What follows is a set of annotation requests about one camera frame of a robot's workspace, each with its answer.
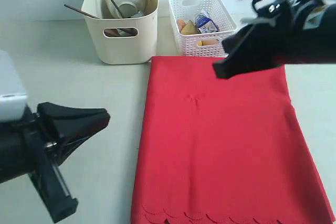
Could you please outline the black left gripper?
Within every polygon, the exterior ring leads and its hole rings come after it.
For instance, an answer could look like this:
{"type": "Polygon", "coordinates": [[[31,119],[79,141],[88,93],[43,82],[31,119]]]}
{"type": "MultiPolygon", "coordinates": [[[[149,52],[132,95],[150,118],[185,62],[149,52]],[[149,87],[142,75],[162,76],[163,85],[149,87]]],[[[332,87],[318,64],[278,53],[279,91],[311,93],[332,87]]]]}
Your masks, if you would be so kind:
{"type": "Polygon", "coordinates": [[[1,183],[29,175],[53,223],[73,215],[73,198],[58,168],[81,144],[105,129],[106,109],[40,103],[25,106],[20,119],[1,121],[1,183]]]}

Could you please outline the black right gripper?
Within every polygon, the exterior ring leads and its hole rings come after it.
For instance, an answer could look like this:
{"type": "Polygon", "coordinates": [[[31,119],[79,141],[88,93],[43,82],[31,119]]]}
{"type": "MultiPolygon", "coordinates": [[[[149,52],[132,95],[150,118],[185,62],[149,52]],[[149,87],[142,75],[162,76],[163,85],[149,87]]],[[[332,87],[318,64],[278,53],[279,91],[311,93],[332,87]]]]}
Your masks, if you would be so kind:
{"type": "Polygon", "coordinates": [[[222,41],[228,56],[213,63],[216,77],[274,69],[283,64],[335,64],[335,3],[301,5],[289,31],[260,40],[262,24],[250,24],[222,41]]]}

